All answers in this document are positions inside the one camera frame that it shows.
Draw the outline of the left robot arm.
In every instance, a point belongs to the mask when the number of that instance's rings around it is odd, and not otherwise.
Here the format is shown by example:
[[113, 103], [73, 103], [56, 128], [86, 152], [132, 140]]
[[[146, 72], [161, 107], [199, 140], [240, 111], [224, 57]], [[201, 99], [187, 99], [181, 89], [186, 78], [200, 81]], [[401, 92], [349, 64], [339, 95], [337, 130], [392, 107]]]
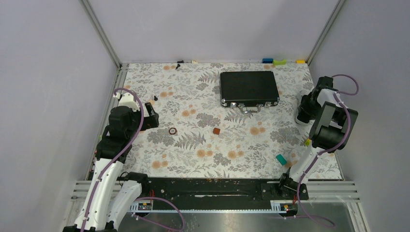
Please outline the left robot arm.
[[159, 115], [152, 104], [141, 103], [136, 93], [119, 87], [113, 97], [118, 105], [111, 109], [108, 125], [95, 150], [95, 169], [83, 206], [73, 225], [64, 232], [116, 232], [131, 203], [147, 192], [147, 174], [130, 172], [117, 196], [114, 186], [134, 140], [141, 131], [159, 126]]

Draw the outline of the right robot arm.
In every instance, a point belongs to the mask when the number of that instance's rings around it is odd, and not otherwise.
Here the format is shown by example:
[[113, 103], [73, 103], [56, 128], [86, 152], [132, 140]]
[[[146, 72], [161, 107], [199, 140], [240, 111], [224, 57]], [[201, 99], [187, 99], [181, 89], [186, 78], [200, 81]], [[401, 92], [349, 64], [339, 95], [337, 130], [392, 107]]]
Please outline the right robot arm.
[[307, 198], [306, 183], [327, 153], [342, 150], [358, 118], [358, 112], [346, 106], [341, 95], [345, 91], [334, 88], [336, 76], [322, 76], [313, 90], [303, 95], [295, 121], [301, 125], [312, 122], [310, 140], [299, 161], [280, 177], [276, 193], [286, 200]]

